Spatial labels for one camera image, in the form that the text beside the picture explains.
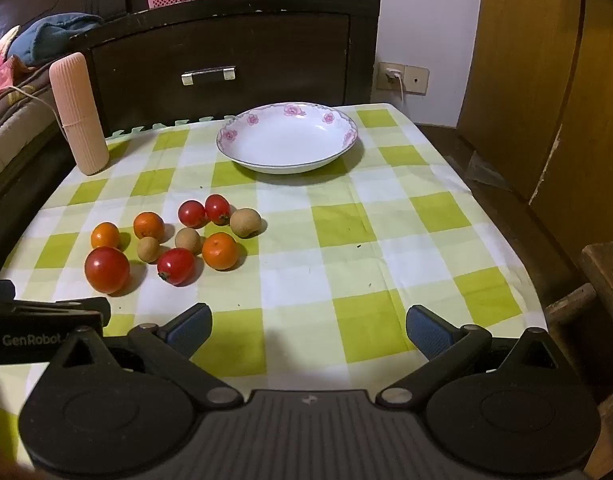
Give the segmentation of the red cherry tomato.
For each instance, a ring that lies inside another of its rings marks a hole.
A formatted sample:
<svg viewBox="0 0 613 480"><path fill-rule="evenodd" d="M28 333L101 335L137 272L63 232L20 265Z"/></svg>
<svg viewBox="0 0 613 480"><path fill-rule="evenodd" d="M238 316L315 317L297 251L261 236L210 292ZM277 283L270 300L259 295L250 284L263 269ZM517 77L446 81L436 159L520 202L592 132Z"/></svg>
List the red cherry tomato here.
<svg viewBox="0 0 613 480"><path fill-rule="evenodd" d="M195 255L186 248L163 252L157 262L159 278L174 286L185 283L195 272Z"/></svg>
<svg viewBox="0 0 613 480"><path fill-rule="evenodd" d="M204 209L208 219L217 226L226 226L229 223L232 208L230 208L224 196L220 194L210 195L204 204Z"/></svg>
<svg viewBox="0 0 613 480"><path fill-rule="evenodd" d="M178 219L187 228L199 229L207 222L206 208L198 200L186 200L177 210Z"/></svg>

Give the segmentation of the large red tomato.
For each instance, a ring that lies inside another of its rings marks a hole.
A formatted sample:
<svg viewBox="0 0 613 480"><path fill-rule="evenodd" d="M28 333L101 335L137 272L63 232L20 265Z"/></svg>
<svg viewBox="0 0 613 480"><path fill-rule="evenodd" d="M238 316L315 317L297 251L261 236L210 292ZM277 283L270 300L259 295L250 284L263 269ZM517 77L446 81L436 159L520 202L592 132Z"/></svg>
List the large red tomato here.
<svg viewBox="0 0 613 480"><path fill-rule="evenodd" d="M97 247L85 259L84 274L93 289L113 295L120 292L128 282L130 263L119 249Z"/></svg>

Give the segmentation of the brown longan fruit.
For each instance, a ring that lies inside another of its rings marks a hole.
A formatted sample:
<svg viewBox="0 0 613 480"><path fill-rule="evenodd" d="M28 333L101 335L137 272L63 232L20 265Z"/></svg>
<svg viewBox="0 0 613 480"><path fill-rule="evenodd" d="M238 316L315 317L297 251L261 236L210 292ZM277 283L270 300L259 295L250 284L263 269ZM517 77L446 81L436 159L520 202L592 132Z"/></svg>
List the brown longan fruit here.
<svg viewBox="0 0 613 480"><path fill-rule="evenodd" d="M137 257L146 263L154 263L160 255L160 242L152 236L141 238L136 246Z"/></svg>
<svg viewBox="0 0 613 480"><path fill-rule="evenodd" d="M230 216L229 226L237 236L247 238L262 229L262 218L252 208L240 208Z"/></svg>
<svg viewBox="0 0 613 480"><path fill-rule="evenodd" d="M175 235L175 247L189 250L194 255L198 255L202 249L202 237L192 228L180 229Z"/></svg>

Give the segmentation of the small orange tangerine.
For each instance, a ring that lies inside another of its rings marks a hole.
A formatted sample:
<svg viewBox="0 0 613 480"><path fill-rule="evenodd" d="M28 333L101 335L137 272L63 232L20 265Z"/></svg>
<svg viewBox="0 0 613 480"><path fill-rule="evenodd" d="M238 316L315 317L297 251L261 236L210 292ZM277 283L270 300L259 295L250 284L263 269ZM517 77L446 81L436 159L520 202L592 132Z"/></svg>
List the small orange tangerine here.
<svg viewBox="0 0 613 480"><path fill-rule="evenodd" d="M133 231L139 240L152 237L158 242L164 240L165 226L162 218L152 211L137 214L133 221Z"/></svg>
<svg viewBox="0 0 613 480"><path fill-rule="evenodd" d="M202 258L204 263L214 270L231 269L236 266L239 256L236 240L225 232L211 234L204 240Z"/></svg>
<svg viewBox="0 0 613 480"><path fill-rule="evenodd" d="M90 233L90 246L93 248L119 248L121 234L118 227L111 222L101 222Z"/></svg>

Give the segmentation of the wooden stool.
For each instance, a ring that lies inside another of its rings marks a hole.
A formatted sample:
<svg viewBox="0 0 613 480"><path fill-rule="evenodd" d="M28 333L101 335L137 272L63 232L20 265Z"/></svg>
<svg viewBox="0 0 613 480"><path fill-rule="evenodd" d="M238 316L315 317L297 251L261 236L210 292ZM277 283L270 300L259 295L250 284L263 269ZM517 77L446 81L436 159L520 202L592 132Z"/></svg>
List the wooden stool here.
<svg viewBox="0 0 613 480"><path fill-rule="evenodd" d="M549 332L591 392L600 414L586 473L613 479L613 242L590 244L579 257L584 283L549 304Z"/></svg>

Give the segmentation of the green checkered tablecloth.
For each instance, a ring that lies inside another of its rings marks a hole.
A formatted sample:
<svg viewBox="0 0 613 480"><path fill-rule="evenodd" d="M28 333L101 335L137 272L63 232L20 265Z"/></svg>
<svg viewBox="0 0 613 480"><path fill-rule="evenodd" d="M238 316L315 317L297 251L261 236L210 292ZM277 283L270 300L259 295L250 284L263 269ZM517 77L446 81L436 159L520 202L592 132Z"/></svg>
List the green checkered tablecloth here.
<svg viewBox="0 0 613 480"><path fill-rule="evenodd" d="M543 325L521 260L422 132L387 104L346 114L358 128L353 148L292 177L229 162L215 144L218 122L118 136L105 171L64 178L0 276L23 299L92 296L90 233L111 222L132 270L111 299L107 333L203 302L214 327L194 360L242 392L379 391L422 363L405 334L414 304L500 337ZM188 285L166 284L137 257L134 219L152 211L176 231L178 207L211 194L256 210L265 229L241 242L235 269L198 266Z"/></svg>

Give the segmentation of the grey mattress edge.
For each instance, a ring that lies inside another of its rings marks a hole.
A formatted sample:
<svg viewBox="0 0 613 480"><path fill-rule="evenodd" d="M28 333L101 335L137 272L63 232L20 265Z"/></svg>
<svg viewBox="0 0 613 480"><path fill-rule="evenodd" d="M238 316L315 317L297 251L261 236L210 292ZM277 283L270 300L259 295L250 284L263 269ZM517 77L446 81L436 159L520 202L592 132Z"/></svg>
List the grey mattress edge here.
<svg viewBox="0 0 613 480"><path fill-rule="evenodd" d="M0 93L0 174L40 133L56 122L49 64Z"/></svg>

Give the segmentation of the green foam mat edge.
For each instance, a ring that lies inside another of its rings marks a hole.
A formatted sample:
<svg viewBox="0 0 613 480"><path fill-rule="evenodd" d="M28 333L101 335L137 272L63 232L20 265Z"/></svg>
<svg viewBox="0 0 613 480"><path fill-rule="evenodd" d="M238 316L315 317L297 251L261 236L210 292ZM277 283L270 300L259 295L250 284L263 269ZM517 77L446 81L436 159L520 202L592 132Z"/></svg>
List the green foam mat edge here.
<svg viewBox="0 0 613 480"><path fill-rule="evenodd" d="M195 120L191 120L191 119L175 119L174 122L172 122L172 124L163 124L163 122L155 122L152 125L146 125L146 126L137 126L137 127L132 127L129 129L120 129L120 130L116 130L116 131L112 131L110 133L110 136L108 136L108 139L115 139L118 138L119 136L125 136L125 134L130 134L130 133L139 133L142 131L156 131L156 130L162 130L162 129L167 129L167 128L182 128L182 127L186 127L186 126L192 126L195 124L200 124L200 122L214 122L215 120L226 120L226 119L230 119L235 117L235 115L225 115L225 116L203 116L203 117L199 117L196 118Z"/></svg>

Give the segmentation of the pink ribbed cylinder case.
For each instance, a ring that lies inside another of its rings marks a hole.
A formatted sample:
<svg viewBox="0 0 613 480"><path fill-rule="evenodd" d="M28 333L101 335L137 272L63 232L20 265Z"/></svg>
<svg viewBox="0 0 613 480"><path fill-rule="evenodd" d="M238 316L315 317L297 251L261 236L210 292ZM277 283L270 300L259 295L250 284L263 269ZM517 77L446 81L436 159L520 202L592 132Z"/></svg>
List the pink ribbed cylinder case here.
<svg viewBox="0 0 613 480"><path fill-rule="evenodd" d="M86 176L98 174L107 166L110 155L85 56L75 52L53 62L49 67L49 80L76 166Z"/></svg>

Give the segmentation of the white floral porcelain bowl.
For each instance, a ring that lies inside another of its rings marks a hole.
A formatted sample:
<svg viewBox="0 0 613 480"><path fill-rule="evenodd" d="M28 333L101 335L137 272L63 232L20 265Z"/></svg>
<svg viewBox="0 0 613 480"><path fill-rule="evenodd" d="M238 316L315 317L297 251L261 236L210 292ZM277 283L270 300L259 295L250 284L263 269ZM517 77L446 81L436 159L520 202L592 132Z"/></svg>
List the white floral porcelain bowl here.
<svg viewBox="0 0 613 480"><path fill-rule="evenodd" d="M358 127L341 110L288 102L252 108L225 122L218 151L260 174L304 174L334 162L358 139Z"/></svg>

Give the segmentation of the brown wooden wardrobe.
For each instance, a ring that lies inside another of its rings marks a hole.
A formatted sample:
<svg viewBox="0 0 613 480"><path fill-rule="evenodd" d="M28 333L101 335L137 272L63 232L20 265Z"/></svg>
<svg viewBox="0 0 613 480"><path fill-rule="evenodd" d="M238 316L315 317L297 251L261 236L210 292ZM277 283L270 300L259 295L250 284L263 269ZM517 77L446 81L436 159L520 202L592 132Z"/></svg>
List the brown wooden wardrobe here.
<svg viewBox="0 0 613 480"><path fill-rule="evenodd" d="M613 0L481 0L458 130L568 256L613 242Z"/></svg>

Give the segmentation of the pink floral blanket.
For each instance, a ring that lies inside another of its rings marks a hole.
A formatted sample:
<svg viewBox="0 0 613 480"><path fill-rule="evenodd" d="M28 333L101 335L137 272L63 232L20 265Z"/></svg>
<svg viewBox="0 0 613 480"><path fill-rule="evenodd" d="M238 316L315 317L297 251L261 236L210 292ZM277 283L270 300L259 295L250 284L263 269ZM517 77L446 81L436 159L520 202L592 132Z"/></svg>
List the pink floral blanket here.
<svg viewBox="0 0 613 480"><path fill-rule="evenodd" d="M26 66L17 55L8 55L19 32L20 26L16 25L0 38L0 94L33 72L33 68Z"/></svg>

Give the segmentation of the blue cloth bundle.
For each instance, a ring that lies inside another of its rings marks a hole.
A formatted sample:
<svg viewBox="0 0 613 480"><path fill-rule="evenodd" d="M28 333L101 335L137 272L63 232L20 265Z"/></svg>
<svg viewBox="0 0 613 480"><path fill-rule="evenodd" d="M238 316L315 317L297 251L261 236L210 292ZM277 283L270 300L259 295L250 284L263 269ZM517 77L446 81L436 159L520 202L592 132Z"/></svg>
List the blue cloth bundle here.
<svg viewBox="0 0 613 480"><path fill-rule="evenodd" d="M64 55L73 37L105 23L96 14L59 13L34 22L10 45L7 56L16 56L26 66L41 66Z"/></svg>

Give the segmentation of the dark wooden cabinet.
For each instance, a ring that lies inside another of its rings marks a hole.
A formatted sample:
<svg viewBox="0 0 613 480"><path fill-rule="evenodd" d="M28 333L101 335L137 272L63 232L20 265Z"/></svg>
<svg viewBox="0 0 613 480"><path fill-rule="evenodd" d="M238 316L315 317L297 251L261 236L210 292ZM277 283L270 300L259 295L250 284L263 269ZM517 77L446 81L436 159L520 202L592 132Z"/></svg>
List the dark wooden cabinet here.
<svg viewBox="0 0 613 480"><path fill-rule="evenodd" d="M76 36L105 134L237 115L281 102L364 104L380 0L195 0L128 14ZM187 70L236 79L185 87Z"/></svg>

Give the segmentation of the wall power socket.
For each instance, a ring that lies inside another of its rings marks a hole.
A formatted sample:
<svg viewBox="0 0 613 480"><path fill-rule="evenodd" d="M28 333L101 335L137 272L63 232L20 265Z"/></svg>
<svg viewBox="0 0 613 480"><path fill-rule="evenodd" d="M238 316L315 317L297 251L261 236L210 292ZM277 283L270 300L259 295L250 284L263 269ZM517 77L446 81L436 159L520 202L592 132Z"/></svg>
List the wall power socket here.
<svg viewBox="0 0 613 480"><path fill-rule="evenodd" d="M429 79L430 70L428 68L380 62L377 68L376 89L425 96Z"/></svg>

